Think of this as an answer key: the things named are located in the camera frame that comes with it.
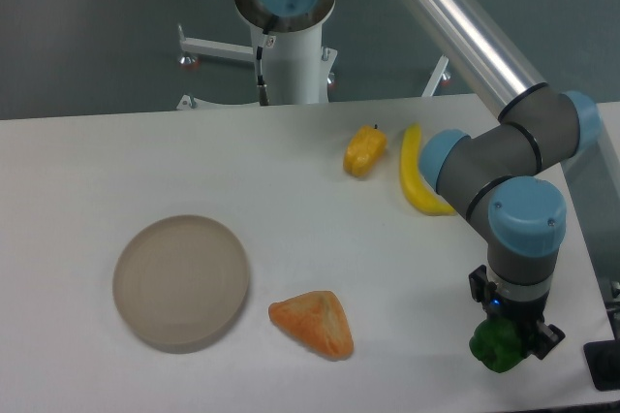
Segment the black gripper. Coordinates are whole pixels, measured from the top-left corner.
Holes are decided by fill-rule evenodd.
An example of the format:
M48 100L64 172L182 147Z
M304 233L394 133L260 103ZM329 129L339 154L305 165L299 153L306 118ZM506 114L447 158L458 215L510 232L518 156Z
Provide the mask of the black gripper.
M504 319L528 327L526 354L543 360L564 339L565 333L545 323L544 311L550 293L550 278L534 285L517 285L506 280L487 279L486 265L468 276L472 299L488 320Z

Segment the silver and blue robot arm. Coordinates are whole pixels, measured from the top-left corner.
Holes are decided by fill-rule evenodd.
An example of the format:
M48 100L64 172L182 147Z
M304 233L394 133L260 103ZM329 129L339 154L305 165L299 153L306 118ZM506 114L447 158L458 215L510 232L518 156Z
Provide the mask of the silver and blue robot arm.
M251 28L261 105L326 99L321 27L334 1L235 0ZM498 121L478 137L443 131L417 160L426 182L487 244L486 264L469 276L487 315L470 349L489 365L543 358L564 337L543 312L567 207L540 173L594 144L600 113L579 92L553 90L475 0L401 1Z

